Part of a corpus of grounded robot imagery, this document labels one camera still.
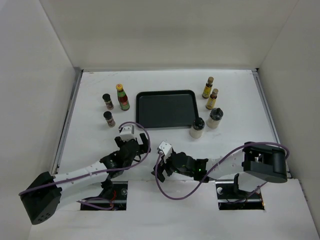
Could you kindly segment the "small spice jar black cap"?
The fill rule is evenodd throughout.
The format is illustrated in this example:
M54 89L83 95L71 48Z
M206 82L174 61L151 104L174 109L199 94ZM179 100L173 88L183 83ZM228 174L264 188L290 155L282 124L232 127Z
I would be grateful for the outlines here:
M111 100L111 96L108 93L105 93L102 95L102 99L107 107L108 110L113 110L114 109L114 105L113 102Z
M106 122L107 122L109 127L112 128L112 127L114 127L116 125L115 120L113 118L113 115L112 115L112 113L110 111L105 111L103 113L103 117L105 118L105 120L106 120Z

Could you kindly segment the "red sauce bottle yellow cap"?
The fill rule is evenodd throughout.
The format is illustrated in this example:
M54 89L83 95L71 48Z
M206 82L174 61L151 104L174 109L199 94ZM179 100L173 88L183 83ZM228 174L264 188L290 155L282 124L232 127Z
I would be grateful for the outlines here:
M126 92L124 91L123 85L122 84L117 84L116 85L116 91L117 91L117 99L120 104L120 108L123 111L127 111L130 109L130 103L128 100L128 96Z

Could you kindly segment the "clear shaker jar white powder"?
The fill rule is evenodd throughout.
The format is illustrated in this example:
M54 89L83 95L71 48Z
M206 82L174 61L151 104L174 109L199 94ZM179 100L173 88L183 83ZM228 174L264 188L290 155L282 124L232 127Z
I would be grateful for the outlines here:
M211 129L216 129L223 118L224 112L221 108L213 108L209 114L206 124Z
M199 139L204 131L205 128L205 121L201 117L197 117L189 130L189 134L194 139Z

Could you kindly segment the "brown sauce bottle yellow label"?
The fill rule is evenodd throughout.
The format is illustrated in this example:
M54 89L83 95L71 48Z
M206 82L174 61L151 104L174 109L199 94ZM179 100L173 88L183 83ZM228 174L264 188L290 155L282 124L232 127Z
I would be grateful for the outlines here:
M210 94L210 96L209 96L209 98L207 100L207 103L205 105L205 107L208 110L212 110L214 108L216 100L217 100L217 97L218 97L218 92L219 92L219 90L217 88L214 88L212 90L212 93Z
M213 82L214 82L214 78L212 76L210 76L208 79L207 79L207 82L205 84L205 87L204 87L204 90L202 92L202 97L204 99L208 99L210 94L211 94L211 91L212 91L212 87L213 87Z

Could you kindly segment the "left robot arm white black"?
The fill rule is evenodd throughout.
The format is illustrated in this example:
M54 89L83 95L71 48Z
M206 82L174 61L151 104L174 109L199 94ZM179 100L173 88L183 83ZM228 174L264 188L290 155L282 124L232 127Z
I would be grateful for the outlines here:
M143 161L151 151L148 136L140 135L142 143L133 137L116 137L118 150L89 166L61 174L43 172L19 193L20 200L32 225L47 221L59 208L80 201L108 199L116 194L112 179Z

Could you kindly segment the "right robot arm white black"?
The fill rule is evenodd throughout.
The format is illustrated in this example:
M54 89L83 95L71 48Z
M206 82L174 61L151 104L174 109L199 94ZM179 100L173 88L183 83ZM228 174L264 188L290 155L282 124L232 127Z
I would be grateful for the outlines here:
M175 152L171 144L162 141L157 148L158 160L152 175L164 182L173 173L200 183L234 176L232 192L245 197L264 183L286 183L289 150L279 143L246 142L219 158L195 159L184 152Z

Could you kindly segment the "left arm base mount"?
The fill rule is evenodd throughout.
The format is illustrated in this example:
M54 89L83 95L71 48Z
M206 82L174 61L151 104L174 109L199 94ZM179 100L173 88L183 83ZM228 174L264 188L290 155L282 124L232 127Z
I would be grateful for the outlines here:
M89 197L80 203L81 211L125 211L127 209L128 182L115 181L98 196Z

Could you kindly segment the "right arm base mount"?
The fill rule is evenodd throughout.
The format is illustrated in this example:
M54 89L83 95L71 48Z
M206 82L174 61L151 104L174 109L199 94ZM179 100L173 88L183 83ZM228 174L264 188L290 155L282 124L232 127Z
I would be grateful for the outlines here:
M238 190L232 180L216 181L218 208L221 211L264 210L261 190L254 193Z

